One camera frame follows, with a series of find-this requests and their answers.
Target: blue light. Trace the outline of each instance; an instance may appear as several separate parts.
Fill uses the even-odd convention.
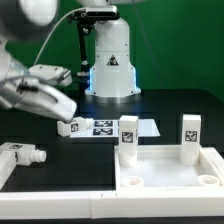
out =
[[[136,84],[136,68],[134,68],[134,86],[135,86],[135,91],[137,90],[137,84]]]
[[[93,90],[93,70],[92,68],[89,71],[89,91],[92,92]]]

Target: white cable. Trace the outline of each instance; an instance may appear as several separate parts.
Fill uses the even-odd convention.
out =
[[[49,35],[48,35],[47,39],[45,40],[44,44],[42,45],[42,47],[41,47],[41,49],[40,49],[40,51],[39,51],[39,54],[37,55],[36,60],[35,60],[35,62],[34,62],[33,65],[36,65],[37,62],[39,61],[39,59],[40,59],[40,57],[41,57],[41,55],[42,55],[42,53],[43,53],[43,51],[44,51],[44,48],[46,47],[46,45],[47,45],[48,41],[50,40],[52,34],[53,34],[54,31],[58,28],[58,26],[61,24],[61,22],[62,22],[65,18],[67,18],[69,15],[71,15],[72,13],[77,12],[77,11],[80,11],[80,10],[84,10],[84,9],[85,9],[85,8],[79,8],[79,9],[72,10],[72,11],[68,12],[66,15],[64,15],[64,16],[57,22],[57,24],[54,26],[54,28],[52,29],[52,31],[49,33]]]

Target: black table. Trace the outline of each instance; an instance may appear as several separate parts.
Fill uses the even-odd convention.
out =
[[[155,119],[161,137],[141,137],[142,145],[180,144],[183,114],[202,117],[201,145],[215,147],[224,155],[224,103],[202,90],[145,90],[138,101],[120,105],[88,102],[74,95],[76,116],[119,119],[137,115]],[[114,190],[114,146],[118,138],[63,138],[57,122],[17,110],[0,111],[0,144],[35,144],[47,152],[47,161],[30,167],[17,166],[3,192]],[[221,223],[224,218],[155,218],[32,221],[32,223]]]

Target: green wall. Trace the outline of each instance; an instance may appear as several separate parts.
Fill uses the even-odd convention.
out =
[[[79,7],[60,1],[60,16]],[[148,0],[137,5],[165,89],[196,88],[210,91],[224,101],[224,0]],[[132,5],[120,5],[131,27],[131,62],[138,71],[138,86],[161,88]],[[31,66],[40,44],[9,43],[9,51]],[[94,62],[94,35],[88,38]],[[79,70],[76,24],[63,22],[53,35],[40,62]]]

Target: warning label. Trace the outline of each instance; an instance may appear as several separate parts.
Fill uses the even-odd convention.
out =
[[[108,66],[119,66],[117,59],[114,55],[110,58],[109,62],[107,63]]]

